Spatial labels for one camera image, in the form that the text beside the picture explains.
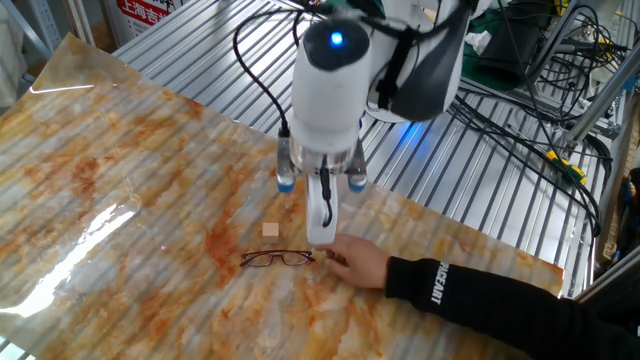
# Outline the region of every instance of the black sleeve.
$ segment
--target black sleeve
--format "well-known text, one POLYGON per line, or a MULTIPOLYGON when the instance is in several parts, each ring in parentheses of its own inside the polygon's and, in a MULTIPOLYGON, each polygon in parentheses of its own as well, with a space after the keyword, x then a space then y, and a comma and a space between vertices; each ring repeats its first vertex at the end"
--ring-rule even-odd
POLYGON ((640 339, 533 285, 436 260, 391 257, 385 295, 534 359, 640 359, 640 339))

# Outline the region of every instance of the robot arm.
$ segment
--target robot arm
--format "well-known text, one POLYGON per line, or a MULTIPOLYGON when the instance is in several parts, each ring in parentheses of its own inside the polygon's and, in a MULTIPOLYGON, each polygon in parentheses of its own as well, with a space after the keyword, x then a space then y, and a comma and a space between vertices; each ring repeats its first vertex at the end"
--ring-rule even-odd
POLYGON ((458 88, 470 8, 464 0, 443 1, 434 27, 423 6, 438 0, 395 1, 383 2, 387 20, 331 18, 312 25, 300 42, 294 116, 290 137, 278 141, 277 175, 282 192, 293 189, 297 175, 307 176, 313 245, 335 237, 336 176, 346 174, 352 191, 366 184, 358 138, 366 102, 423 121, 446 110, 458 88))

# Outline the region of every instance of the eyeglasses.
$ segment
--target eyeglasses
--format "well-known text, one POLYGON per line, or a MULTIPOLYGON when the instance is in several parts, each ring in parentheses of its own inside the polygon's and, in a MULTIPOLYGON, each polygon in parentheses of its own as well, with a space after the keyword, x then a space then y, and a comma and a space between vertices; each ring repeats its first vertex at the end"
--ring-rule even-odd
POLYGON ((240 266, 265 267, 271 265, 273 258, 278 257, 285 265, 298 266, 307 262, 316 262, 311 251, 266 250, 242 254, 244 260, 240 266))

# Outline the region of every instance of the metal table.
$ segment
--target metal table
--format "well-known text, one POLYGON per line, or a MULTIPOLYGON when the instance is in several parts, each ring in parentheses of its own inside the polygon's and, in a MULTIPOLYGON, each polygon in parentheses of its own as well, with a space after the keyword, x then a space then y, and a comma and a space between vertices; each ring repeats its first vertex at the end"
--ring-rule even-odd
MULTIPOLYGON (((276 109, 237 64, 231 39, 251 14, 282 6, 287 5, 267 0, 191 1, 114 55, 163 86, 275 137, 276 109)), ((296 53, 293 18, 258 21, 240 36, 247 63, 288 116, 296 53)), ((302 22, 299 33, 306 27, 302 22)), ((497 123, 544 141, 537 121, 521 110, 470 94, 467 101, 497 123)), ((492 140, 450 114, 401 124, 367 116, 361 137, 371 181, 564 268, 565 296, 575 296, 590 281, 585 275, 592 267, 591 235, 584 210, 492 140)), ((514 150, 541 166, 519 146, 514 150)), ((574 154, 572 161, 587 173, 587 187, 599 199, 603 167, 589 156, 593 149, 578 151, 585 154, 574 154)))

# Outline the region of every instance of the glasses frame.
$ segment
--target glasses frame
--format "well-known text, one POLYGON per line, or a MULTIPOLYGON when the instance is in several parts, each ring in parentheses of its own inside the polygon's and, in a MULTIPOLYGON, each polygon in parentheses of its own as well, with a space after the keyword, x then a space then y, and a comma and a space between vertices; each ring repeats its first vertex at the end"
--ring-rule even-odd
POLYGON ((302 251, 302 250, 264 250, 264 251, 254 251, 254 252, 249 252, 249 253, 245 253, 242 254, 242 259, 244 260, 242 263, 240 263, 240 267, 244 267, 244 266, 251 266, 251 267, 267 267, 269 265, 271 265, 273 263, 273 258, 280 258, 280 260, 282 261, 283 264, 287 265, 287 266, 300 266, 300 265, 304 265, 308 262, 316 262, 316 259, 311 257, 311 251, 302 251), (284 254, 298 254, 302 257, 304 257, 306 260, 304 262, 301 262, 300 264, 287 264, 284 261, 284 254), (251 262, 251 260, 257 258, 258 256, 262 256, 262 255, 270 255, 271 258, 269 260, 269 263, 267 263, 266 265, 251 265, 249 264, 251 262))

